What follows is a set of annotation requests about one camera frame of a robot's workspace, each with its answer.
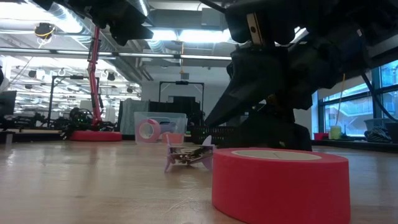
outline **fluorescent light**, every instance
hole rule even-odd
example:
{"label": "fluorescent light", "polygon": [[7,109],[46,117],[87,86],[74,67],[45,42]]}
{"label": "fluorescent light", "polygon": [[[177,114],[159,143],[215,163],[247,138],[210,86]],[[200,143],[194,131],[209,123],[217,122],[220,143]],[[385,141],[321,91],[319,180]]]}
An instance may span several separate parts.
{"label": "fluorescent light", "polygon": [[119,55],[122,57],[174,58],[172,54],[119,53]]}
{"label": "fluorescent light", "polygon": [[151,30],[154,36],[151,40],[177,40],[177,35],[174,30]]}
{"label": "fluorescent light", "polygon": [[99,56],[112,56],[112,52],[99,52]]}
{"label": "fluorescent light", "polygon": [[205,55],[181,55],[182,59],[204,59],[204,60],[232,60],[231,57],[222,56],[205,56]]}
{"label": "fluorescent light", "polygon": [[70,54],[70,55],[88,55],[87,51],[78,51],[78,50],[58,50],[58,54]]}
{"label": "fluorescent light", "polygon": [[179,39],[191,43],[220,43],[227,42],[230,38],[229,30],[183,30]]}
{"label": "fluorescent light", "polygon": [[102,59],[102,60],[116,60],[116,57],[104,57],[104,56],[99,56],[98,59]]}
{"label": "fluorescent light", "polygon": [[46,108],[47,106],[42,105],[42,104],[32,104],[32,105],[21,105],[25,107],[41,107],[41,108]]}
{"label": "fluorescent light", "polygon": [[144,13],[144,16],[148,16],[148,10],[144,3],[144,0],[139,0],[139,4],[141,5],[142,13]]}
{"label": "fluorescent light", "polygon": [[[90,85],[81,85],[81,87],[90,87]],[[112,85],[100,85],[100,88],[113,88]]]}
{"label": "fluorescent light", "polygon": [[43,49],[11,49],[11,48],[6,48],[6,47],[0,47],[0,52],[23,52],[23,53],[37,53],[37,54],[46,54],[50,53],[49,50],[43,50]]}
{"label": "fluorescent light", "polygon": [[33,4],[19,4],[15,2],[0,2],[0,18],[18,21],[51,21],[53,15],[45,12]]}
{"label": "fluorescent light", "polygon": [[[29,92],[29,91],[18,91],[18,95],[37,95],[37,96],[50,96],[50,93],[37,93],[37,92]],[[80,93],[54,93],[54,96],[79,96],[80,98],[87,98],[91,99],[90,94],[80,94]],[[135,94],[131,95],[108,95],[112,98],[132,98],[134,96],[137,96]]]}

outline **black cable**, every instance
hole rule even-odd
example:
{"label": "black cable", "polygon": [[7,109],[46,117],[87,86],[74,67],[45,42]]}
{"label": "black cable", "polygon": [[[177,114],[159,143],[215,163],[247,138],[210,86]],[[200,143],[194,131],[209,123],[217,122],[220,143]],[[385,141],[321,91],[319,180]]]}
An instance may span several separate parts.
{"label": "black cable", "polygon": [[366,76],[366,74],[365,74],[364,72],[361,72],[361,76],[362,76],[363,80],[365,81],[366,85],[368,86],[369,91],[370,91],[370,93],[371,93],[371,95],[372,95],[372,97],[373,97],[373,100],[374,100],[374,101],[376,102],[376,104],[380,107],[380,109],[383,111],[383,113],[384,113],[388,118],[390,118],[391,120],[393,120],[393,121],[395,121],[395,122],[398,122],[398,120],[395,119],[395,117],[391,116],[391,114],[388,113],[388,111],[385,109],[385,107],[381,104],[381,102],[380,102],[379,99],[377,98],[376,93],[374,92],[374,88],[373,88],[371,82],[369,81],[368,77]]}
{"label": "black cable", "polygon": [[203,4],[202,2],[199,3],[198,8],[197,8],[197,11],[199,11],[199,7],[200,7],[202,4]]}

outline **wooden tabletop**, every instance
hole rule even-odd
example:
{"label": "wooden tabletop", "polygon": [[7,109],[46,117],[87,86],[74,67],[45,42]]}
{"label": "wooden tabletop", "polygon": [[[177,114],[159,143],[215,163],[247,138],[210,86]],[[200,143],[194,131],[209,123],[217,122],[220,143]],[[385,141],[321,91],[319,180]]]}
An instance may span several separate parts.
{"label": "wooden tabletop", "polygon": [[[398,223],[398,155],[316,151],[350,161],[351,223]],[[211,172],[195,164],[164,174],[165,153],[127,141],[1,149],[1,223],[241,223],[212,206]]]}

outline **clear plastic bin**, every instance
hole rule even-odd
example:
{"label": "clear plastic bin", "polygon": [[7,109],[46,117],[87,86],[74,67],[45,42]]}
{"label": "clear plastic bin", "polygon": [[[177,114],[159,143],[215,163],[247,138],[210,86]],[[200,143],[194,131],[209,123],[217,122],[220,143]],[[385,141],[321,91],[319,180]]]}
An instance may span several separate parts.
{"label": "clear plastic bin", "polygon": [[187,115],[182,113],[135,112],[137,144],[183,144],[187,130]]}

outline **wire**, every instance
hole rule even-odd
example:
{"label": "wire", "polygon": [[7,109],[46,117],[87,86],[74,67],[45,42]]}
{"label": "wire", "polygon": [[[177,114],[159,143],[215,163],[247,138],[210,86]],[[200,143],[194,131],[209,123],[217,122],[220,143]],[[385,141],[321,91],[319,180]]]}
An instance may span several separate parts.
{"label": "wire", "polygon": [[338,103],[337,118],[336,118],[336,125],[335,126],[337,126],[338,116],[340,114],[341,99],[343,98],[343,91],[344,91],[345,82],[346,82],[346,74],[344,73],[344,75],[343,75],[343,83],[341,85],[340,101]]}
{"label": "wire", "polygon": [[[50,41],[47,42],[46,40],[47,40],[47,37],[48,37],[54,30],[55,30],[55,28],[54,28],[50,33],[48,33],[48,34],[45,36],[43,42],[39,45],[38,49],[42,48],[43,45],[45,45],[45,44],[47,44],[47,43],[50,42]],[[19,73],[8,83],[7,86],[5,86],[2,90],[0,90],[0,92],[3,92],[3,91],[6,90],[8,87],[10,87],[11,84],[13,84],[14,82],[17,82],[17,81],[20,79],[20,77],[21,77],[21,75],[22,75],[22,72],[27,68],[27,66],[30,64],[30,62],[32,61],[33,58],[34,58],[34,57],[31,57],[31,58],[26,62],[25,66],[21,69],[21,71],[19,71]]]}
{"label": "wire", "polygon": [[40,37],[37,38],[37,43],[39,44],[39,46],[43,46],[46,44],[51,43],[52,38],[49,38],[49,40],[45,40],[45,39],[41,39]]}
{"label": "wire", "polygon": [[373,97],[373,100],[376,102],[376,104],[380,107],[380,109],[383,111],[383,113],[390,118],[391,120],[398,122],[397,119],[395,119],[395,117],[391,116],[390,113],[388,113],[388,111],[385,109],[385,107],[381,104],[379,98],[376,96],[376,93],[374,92],[374,88],[371,84],[371,82],[369,81],[368,77],[366,76],[366,74],[364,72],[361,72],[361,76],[363,78],[363,80],[365,81],[366,85],[369,88],[369,91],[371,92],[371,95]]}
{"label": "wire", "polygon": [[200,7],[201,5],[202,5],[202,2],[199,3],[198,8],[197,8],[197,11],[199,11],[199,7]]}

